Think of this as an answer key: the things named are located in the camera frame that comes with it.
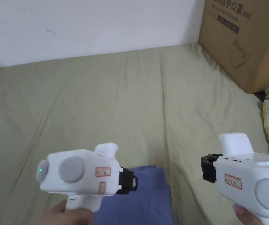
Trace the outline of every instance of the black clip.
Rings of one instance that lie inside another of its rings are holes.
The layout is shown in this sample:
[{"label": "black clip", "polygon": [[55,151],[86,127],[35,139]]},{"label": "black clip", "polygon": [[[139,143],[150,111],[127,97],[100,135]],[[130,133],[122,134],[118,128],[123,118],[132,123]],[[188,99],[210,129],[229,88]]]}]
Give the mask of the black clip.
[{"label": "black clip", "polygon": [[122,189],[118,190],[116,194],[128,195],[130,191],[136,191],[138,186],[137,176],[129,169],[123,168],[123,172],[120,172],[119,176],[119,185],[122,186]]},{"label": "black clip", "polygon": [[222,156],[222,154],[208,154],[207,156],[201,157],[201,168],[203,173],[203,179],[211,183],[217,181],[216,168],[213,166],[213,162]]}]

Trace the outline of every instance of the black label on box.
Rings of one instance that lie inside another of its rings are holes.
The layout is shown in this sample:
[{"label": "black label on box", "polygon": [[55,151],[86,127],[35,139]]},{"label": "black label on box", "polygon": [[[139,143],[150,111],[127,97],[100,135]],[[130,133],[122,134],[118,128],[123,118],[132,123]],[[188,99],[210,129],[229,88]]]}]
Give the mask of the black label on box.
[{"label": "black label on box", "polygon": [[217,21],[219,21],[220,23],[222,23],[225,27],[229,28],[230,30],[232,30],[234,33],[238,34],[239,31],[239,27],[235,24],[233,24],[232,22],[226,20],[224,17],[218,15],[217,17]]}]

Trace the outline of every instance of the blue cloth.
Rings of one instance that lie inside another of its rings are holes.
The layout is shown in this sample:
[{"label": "blue cloth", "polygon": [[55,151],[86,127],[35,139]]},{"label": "blue cloth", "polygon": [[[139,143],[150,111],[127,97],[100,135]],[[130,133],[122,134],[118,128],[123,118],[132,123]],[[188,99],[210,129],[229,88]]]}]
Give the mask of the blue cloth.
[{"label": "blue cloth", "polygon": [[141,166],[132,169],[138,188],[129,195],[104,197],[94,213],[94,225],[173,225],[174,214],[170,186],[162,167]]}]

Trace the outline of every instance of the fingernail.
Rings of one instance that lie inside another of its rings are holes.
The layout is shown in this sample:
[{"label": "fingernail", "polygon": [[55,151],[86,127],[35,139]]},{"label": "fingernail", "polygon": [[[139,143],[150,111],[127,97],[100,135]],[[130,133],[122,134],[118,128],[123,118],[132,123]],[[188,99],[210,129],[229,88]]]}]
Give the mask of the fingernail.
[{"label": "fingernail", "polygon": [[236,203],[233,203],[232,207],[239,216],[242,216],[245,213],[244,208],[240,205],[237,205]]}]

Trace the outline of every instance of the wrinkled sheet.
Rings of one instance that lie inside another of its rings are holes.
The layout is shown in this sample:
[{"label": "wrinkled sheet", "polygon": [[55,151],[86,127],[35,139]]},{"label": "wrinkled sheet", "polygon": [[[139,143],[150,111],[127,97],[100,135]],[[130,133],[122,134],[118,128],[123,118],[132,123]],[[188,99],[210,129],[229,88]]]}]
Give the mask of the wrinkled sheet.
[{"label": "wrinkled sheet", "polygon": [[240,224],[200,157],[220,153],[225,132],[267,152],[261,108],[198,44],[0,68],[0,224],[29,224],[66,197],[35,180],[49,153],[104,142],[123,167],[164,167],[177,224]]},{"label": "wrinkled sheet", "polygon": [[174,225],[170,186],[162,167],[133,168],[138,179],[136,191],[104,197],[94,213],[94,225]]}]

